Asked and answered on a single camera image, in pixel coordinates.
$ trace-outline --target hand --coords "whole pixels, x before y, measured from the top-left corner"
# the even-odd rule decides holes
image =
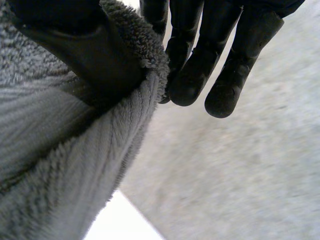
[[[166,94],[160,103],[171,100],[177,105],[189,106],[197,100],[239,20],[227,60],[205,100],[205,109],[210,115],[228,117],[236,107],[261,50],[283,26],[282,18],[293,13],[303,2],[140,0],[141,15],[152,24],[162,40],[166,31],[168,3],[171,11],[172,33],[166,48],[170,74]],[[201,13],[198,43],[188,59]]]

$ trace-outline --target gloved hand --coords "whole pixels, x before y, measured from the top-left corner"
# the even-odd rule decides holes
[[[205,100],[206,111],[226,118],[235,109],[246,79],[261,50],[283,26],[282,18],[295,12],[304,0],[140,0],[141,15],[164,38],[171,11],[172,33],[166,53],[170,75],[166,95],[189,106],[199,97],[235,27],[235,38],[223,69]],[[198,29],[196,47],[188,59]]]
[[[115,106],[144,79],[139,60],[124,44],[99,0],[6,0],[15,27],[62,60]]]

